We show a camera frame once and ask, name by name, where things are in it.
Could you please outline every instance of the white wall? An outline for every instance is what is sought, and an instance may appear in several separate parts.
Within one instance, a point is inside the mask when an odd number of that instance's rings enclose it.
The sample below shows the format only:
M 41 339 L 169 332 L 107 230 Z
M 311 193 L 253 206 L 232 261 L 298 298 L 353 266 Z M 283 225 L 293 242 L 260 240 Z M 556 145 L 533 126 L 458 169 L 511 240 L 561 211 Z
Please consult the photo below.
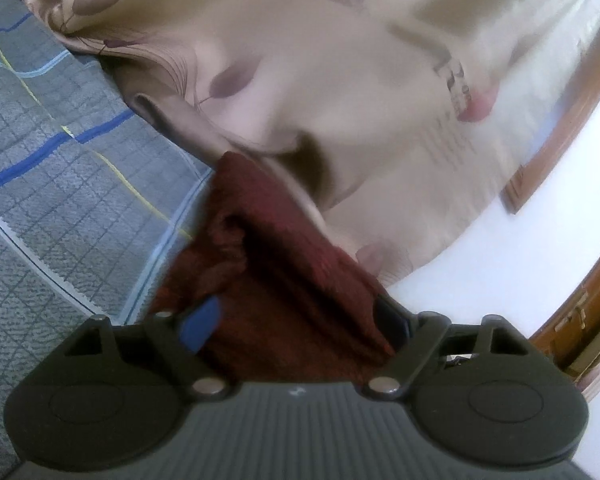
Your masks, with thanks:
M 517 215 L 499 199 L 428 266 L 390 289 L 414 312 L 456 323 L 501 314 L 531 336 L 600 257 L 600 104 L 549 178 Z M 600 394 L 575 457 L 600 480 Z

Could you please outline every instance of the beige fabric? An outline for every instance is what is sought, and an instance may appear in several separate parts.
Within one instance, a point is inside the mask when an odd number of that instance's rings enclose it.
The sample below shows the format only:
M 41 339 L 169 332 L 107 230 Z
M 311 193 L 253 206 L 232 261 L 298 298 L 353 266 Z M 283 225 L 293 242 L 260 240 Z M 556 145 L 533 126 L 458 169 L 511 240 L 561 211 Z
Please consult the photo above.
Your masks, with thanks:
M 600 25 L 600 0 L 25 1 L 185 149 L 271 168 L 385 284 L 496 196 Z

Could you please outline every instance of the metal hinge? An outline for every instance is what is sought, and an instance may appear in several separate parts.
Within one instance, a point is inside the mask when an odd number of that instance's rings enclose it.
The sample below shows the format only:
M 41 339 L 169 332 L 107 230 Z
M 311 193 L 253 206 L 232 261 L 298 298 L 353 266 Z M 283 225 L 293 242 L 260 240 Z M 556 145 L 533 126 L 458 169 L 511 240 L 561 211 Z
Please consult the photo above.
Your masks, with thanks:
M 560 332 L 560 330 L 562 330 L 565 327 L 565 325 L 567 325 L 568 322 L 571 322 L 571 320 L 573 320 L 576 316 L 578 316 L 578 318 L 580 319 L 580 329 L 586 329 L 587 313 L 585 311 L 585 306 L 588 299 L 589 293 L 586 290 L 584 290 L 582 295 L 578 299 L 578 302 L 576 303 L 574 309 L 571 310 L 570 313 L 568 313 L 558 322 L 558 324 L 554 327 L 554 330 L 556 332 Z

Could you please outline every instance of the maroon towel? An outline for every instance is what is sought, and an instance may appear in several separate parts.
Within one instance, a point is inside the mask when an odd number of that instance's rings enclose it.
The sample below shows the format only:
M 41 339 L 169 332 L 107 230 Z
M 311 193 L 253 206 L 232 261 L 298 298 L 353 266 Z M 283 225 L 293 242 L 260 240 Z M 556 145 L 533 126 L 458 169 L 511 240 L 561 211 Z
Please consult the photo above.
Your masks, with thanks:
M 369 380 L 393 351 L 373 321 L 381 285 L 314 227 L 286 189 L 236 153 L 219 161 L 195 240 L 151 312 L 220 299 L 200 356 L 234 380 Z

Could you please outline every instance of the gray checkered fabric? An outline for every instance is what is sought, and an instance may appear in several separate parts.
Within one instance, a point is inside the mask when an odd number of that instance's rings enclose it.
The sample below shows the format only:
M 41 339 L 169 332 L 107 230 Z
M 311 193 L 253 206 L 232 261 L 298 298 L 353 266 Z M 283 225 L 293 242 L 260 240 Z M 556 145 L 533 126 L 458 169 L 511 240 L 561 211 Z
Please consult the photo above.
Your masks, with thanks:
M 134 322 L 190 239 L 210 170 L 0 0 L 0 477 L 11 389 L 90 314 Z

